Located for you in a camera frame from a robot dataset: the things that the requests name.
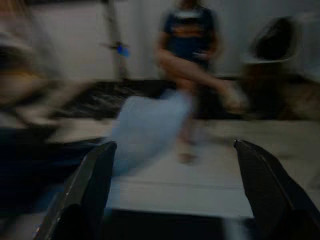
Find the hand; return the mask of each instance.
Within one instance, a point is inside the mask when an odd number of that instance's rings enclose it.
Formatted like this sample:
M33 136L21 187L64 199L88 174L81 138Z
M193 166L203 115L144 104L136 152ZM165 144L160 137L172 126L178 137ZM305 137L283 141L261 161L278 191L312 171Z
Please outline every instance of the hand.
M214 53L212 51L202 50L199 58L204 61L209 61L212 59Z

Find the dark object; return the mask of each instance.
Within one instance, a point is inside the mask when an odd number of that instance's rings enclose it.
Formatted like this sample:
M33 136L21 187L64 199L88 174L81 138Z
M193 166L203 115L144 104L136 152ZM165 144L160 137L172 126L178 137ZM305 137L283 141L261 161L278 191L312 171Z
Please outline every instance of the dark object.
M223 220L183 214L113 210L103 225L101 239L223 240Z
M260 59L280 60L290 50L294 38L294 24L289 17L278 18L260 36L255 48L255 54Z
M263 239L320 239L320 213L279 160L247 141L235 141L242 181Z
M21 53L17 48L3 46L0 44L0 73L19 69L24 67L26 64L26 60L23 58L23 53Z
M48 187L62 184L97 145L32 141L28 130L0 129L0 215L26 214Z
M98 238L112 178L117 145L92 150L49 209L35 240Z

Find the white wall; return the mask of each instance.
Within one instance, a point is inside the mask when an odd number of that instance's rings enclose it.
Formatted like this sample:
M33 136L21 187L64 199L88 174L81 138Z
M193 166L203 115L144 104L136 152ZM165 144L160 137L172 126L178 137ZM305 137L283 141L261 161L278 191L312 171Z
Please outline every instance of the white wall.
M164 13L175 0L116 1L122 41L130 46L127 59L133 79L157 78L154 46ZM216 11L225 51L215 63L218 75L237 75L240 54L272 18L320 10L319 0L203 0ZM68 80L114 79L113 55L103 9L99 3L37 6L35 15L55 44Z

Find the seated person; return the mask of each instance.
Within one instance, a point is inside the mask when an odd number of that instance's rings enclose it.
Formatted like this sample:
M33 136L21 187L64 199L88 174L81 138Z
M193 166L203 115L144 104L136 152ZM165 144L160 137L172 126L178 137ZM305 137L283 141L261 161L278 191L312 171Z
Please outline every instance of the seated person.
M218 49L218 34L213 13L200 5L199 0L181 0L165 21L156 48L156 57L166 75L177 88L195 100L198 84L215 89L222 103L230 112L239 113L246 107L244 95L229 82L207 73L209 61ZM190 149L192 120L189 119L181 132L181 140ZM183 162L195 156L181 155Z

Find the bare leg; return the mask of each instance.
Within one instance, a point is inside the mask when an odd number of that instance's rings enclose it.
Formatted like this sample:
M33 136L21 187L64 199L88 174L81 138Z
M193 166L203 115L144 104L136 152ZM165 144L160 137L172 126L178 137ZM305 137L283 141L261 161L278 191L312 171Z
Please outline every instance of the bare leg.
M210 75L194 62L174 56L168 50L159 50L157 58L161 67L174 76L216 89L221 95L228 90L225 81Z
M215 89L229 112L240 114L249 107L246 96L239 88L236 89L236 85L210 75L196 63L174 56L165 49L157 51L157 58L160 66L170 75Z
M185 93L187 93L193 102L193 106L196 107L197 104L197 91L198 85L194 81L190 81L180 77L170 76L170 78L176 83L177 88ZM190 163L195 159L193 153L193 133L195 128L195 121L193 119L193 112L186 119L183 128L180 132L180 145L179 145L179 159L182 163Z

